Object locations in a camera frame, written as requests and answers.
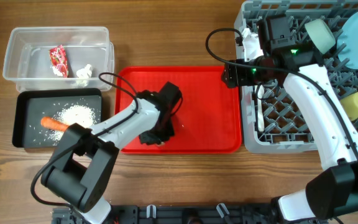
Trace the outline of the white plastic spoon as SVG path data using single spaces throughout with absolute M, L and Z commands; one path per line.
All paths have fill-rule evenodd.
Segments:
M 264 88 L 261 85 L 256 86 L 255 93 L 257 97 L 257 129 L 258 132 L 262 133 L 265 129 L 261 100 L 264 95 Z

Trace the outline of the white tissue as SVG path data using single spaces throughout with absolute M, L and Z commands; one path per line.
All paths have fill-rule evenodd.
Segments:
M 93 73 L 93 68 L 91 64 L 87 64 L 84 68 L 81 68 L 76 71 L 76 76 L 79 78 L 76 81 L 76 84 L 79 87 L 86 87 L 89 84 L 89 79 L 91 78 Z

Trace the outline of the green bowl with rice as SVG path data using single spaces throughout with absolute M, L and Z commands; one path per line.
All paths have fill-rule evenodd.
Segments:
M 333 33 L 322 19 L 306 23 L 305 29 L 312 43 L 322 54 L 327 53 L 336 44 Z

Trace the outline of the orange carrot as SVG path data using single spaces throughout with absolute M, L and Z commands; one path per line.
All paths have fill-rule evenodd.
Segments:
M 61 132 L 65 132 L 68 129 L 68 125 L 67 124 L 63 124 L 51 117 L 48 116 L 44 116 L 41 121 L 40 121 L 41 125 L 47 129 L 51 129 L 54 131 L 61 131 Z

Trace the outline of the yellow plastic cup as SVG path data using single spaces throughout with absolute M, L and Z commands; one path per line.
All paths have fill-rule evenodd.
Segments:
M 340 103 L 351 121 L 358 118 L 358 92 L 341 99 Z

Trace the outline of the red snack wrapper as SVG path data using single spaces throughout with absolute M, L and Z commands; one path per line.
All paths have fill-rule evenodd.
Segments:
M 58 77 L 68 77 L 68 60 L 63 45 L 49 50 L 53 73 Z

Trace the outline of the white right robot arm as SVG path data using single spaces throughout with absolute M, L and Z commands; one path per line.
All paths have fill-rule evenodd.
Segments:
M 320 52 L 301 45 L 250 62 L 225 61 L 223 81 L 229 88 L 273 79 L 281 82 L 304 117 L 323 168 L 303 190 L 274 199 L 281 222 L 358 212 L 358 132 L 333 92 Z

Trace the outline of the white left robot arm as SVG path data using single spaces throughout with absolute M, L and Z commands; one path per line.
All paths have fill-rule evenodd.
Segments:
M 83 221 L 104 223 L 111 205 L 103 193 L 120 150 L 135 138 L 147 145 L 168 141 L 174 135 L 173 109 L 182 100 L 179 90 L 145 90 L 102 123 L 89 128 L 72 124 L 33 183 L 40 181 Z

